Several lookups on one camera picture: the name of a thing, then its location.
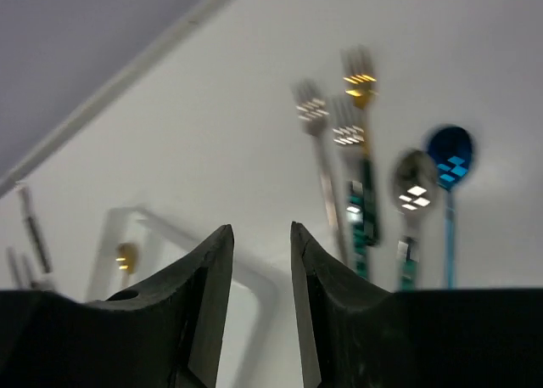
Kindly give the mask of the gold fork black handle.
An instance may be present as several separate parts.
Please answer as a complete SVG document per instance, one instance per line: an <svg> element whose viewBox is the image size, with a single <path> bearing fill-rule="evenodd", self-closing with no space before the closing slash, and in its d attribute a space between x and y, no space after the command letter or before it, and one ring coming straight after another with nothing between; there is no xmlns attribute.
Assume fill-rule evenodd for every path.
<svg viewBox="0 0 543 388"><path fill-rule="evenodd" d="M364 234L368 246L381 241L378 214L377 179L373 166L372 139L368 110L377 95L377 79L370 52L362 45L342 52L345 93L356 108L352 125L361 137L361 184L363 190L362 211Z"/></svg>

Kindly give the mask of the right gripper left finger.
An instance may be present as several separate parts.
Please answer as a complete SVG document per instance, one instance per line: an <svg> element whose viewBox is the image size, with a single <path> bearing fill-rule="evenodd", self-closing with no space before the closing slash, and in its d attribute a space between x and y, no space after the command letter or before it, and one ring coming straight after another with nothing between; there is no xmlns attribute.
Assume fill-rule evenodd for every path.
<svg viewBox="0 0 543 388"><path fill-rule="evenodd" d="M232 281L232 227L105 301L1 294L4 387L213 387Z"/></svg>

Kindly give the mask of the blue metal spoon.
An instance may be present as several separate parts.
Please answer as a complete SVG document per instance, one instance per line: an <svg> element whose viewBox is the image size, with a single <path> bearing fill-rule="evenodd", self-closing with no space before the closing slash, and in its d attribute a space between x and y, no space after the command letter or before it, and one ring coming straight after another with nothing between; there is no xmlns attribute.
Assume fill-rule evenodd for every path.
<svg viewBox="0 0 543 388"><path fill-rule="evenodd" d="M456 206L453 190L468 175L473 160L473 140L456 125L444 125L430 136L426 151L438 170L437 184L445 191L445 285L456 287Z"/></svg>

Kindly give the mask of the all silver fork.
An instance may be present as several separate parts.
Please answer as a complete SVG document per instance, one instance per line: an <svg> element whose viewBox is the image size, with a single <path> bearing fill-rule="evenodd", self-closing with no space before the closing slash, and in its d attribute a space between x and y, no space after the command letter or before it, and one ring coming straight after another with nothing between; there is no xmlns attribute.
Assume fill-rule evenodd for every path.
<svg viewBox="0 0 543 388"><path fill-rule="evenodd" d="M325 136L329 132L329 113L326 101L318 86L310 79L296 82L293 86L293 95L297 115L301 120L304 132L312 137L327 220L332 230L339 259L348 267L350 254L344 236L344 219L340 211L340 198L334 183L332 166L325 144Z"/></svg>

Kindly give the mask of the teal handled silver spoon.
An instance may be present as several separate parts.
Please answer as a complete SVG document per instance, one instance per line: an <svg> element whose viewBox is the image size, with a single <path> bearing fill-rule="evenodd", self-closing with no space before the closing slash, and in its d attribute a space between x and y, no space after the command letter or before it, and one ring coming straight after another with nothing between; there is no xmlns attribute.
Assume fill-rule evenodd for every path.
<svg viewBox="0 0 543 388"><path fill-rule="evenodd" d="M404 219L397 260L399 290L417 287L420 238L423 218L434 207L437 195L437 168L420 149L409 149L398 160L391 181L392 199Z"/></svg>

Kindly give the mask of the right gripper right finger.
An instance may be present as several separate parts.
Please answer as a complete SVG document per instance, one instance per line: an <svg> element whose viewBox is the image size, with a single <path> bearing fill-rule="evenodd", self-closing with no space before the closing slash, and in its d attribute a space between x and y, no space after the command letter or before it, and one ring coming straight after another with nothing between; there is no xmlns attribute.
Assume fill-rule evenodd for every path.
<svg viewBox="0 0 543 388"><path fill-rule="evenodd" d="M306 387L539 387L539 289L389 292L290 228Z"/></svg>

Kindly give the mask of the teal handled silver fork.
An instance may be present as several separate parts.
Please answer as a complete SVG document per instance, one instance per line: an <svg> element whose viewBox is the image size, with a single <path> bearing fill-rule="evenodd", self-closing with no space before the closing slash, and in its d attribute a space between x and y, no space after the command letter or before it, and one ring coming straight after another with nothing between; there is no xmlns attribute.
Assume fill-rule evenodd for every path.
<svg viewBox="0 0 543 388"><path fill-rule="evenodd" d="M351 231L355 271L359 276L368 280L369 265L364 228L366 207L364 206L362 184L364 133L360 117L349 99L339 95L332 97L330 109L333 140L339 147L339 154L344 162L347 190L346 214Z"/></svg>

